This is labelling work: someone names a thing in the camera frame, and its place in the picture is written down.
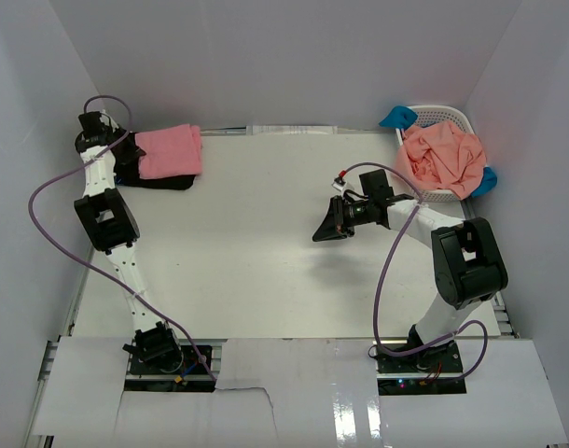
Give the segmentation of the pink t shirt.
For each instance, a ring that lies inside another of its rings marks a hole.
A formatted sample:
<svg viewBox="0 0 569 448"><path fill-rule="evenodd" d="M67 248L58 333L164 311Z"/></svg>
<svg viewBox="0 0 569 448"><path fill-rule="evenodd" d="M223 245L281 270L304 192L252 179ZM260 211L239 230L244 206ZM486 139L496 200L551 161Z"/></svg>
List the pink t shirt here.
<svg viewBox="0 0 569 448"><path fill-rule="evenodd" d="M139 175L145 180L202 173L199 126L182 124L137 133L135 143L145 152L138 162Z"/></svg>

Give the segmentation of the black t shirt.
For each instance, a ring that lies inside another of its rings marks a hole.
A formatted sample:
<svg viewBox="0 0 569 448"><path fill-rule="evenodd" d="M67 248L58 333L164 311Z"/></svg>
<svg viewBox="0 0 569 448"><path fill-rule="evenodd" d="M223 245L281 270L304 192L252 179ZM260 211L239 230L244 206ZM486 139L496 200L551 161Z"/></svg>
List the black t shirt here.
<svg viewBox="0 0 569 448"><path fill-rule="evenodd" d="M115 183L120 186L143 188L143 189L163 189L185 191L194 184L195 175L173 175L162 178L144 179L139 175L116 175L116 164L114 167Z"/></svg>

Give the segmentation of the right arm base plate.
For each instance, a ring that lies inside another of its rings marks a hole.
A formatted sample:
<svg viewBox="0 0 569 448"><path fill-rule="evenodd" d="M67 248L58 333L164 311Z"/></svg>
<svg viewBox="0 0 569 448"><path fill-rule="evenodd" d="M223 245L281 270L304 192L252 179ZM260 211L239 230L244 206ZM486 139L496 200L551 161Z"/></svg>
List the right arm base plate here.
<svg viewBox="0 0 569 448"><path fill-rule="evenodd" d="M464 371L456 342L430 348L414 357L377 359L376 347L368 355L376 360L378 392L381 397L463 395Z"/></svg>

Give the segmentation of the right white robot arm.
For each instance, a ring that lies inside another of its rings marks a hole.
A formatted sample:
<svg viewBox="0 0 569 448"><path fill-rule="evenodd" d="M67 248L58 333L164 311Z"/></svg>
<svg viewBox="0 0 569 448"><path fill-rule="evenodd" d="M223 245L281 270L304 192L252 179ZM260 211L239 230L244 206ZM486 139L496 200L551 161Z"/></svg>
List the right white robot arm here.
<svg viewBox="0 0 569 448"><path fill-rule="evenodd" d="M312 239L316 243L354 237L359 226L374 224L395 231L391 247L409 236L430 249L437 294L410 330L404 346L393 349L374 338L372 357L406 357L411 367L431 371L441 360L439 347L474 325L470 315L508 283L507 269L490 223L482 217L460 219L429 208L420 191L397 194L389 168L373 164L360 175L356 193L344 172L333 181L337 195Z"/></svg>

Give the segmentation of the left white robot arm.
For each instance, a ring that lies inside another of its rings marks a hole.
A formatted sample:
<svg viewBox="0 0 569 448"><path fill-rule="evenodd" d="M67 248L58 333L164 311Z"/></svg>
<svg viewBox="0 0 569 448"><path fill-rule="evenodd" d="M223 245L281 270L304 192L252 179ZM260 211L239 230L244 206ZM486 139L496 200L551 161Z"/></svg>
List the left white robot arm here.
<svg viewBox="0 0 569 448"><path fill-rule="evenodd" d="M82 132L75 147L86 168L85 189L74 208L94 249L106 256L113 277L121 282L134 329L124 350L150 369L178 371L184 352L176 335L164 318L139 300L146 292L136 259L140 232L114 179L115 163L132 161L140 151L129 133L104 112L84 112L78 120Z"/></svg>

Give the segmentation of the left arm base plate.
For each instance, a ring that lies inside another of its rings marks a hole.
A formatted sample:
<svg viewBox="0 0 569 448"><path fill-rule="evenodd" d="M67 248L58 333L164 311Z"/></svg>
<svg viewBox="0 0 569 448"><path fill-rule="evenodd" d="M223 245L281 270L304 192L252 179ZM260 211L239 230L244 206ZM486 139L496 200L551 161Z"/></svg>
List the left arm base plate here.
<svg viewBox="0 0 569 448"><path fill-rule="evenodd" d="M191 345L167 331L139 331L122 350L129 354L124 389L131 392L212 393L215 381Z"/></svg>

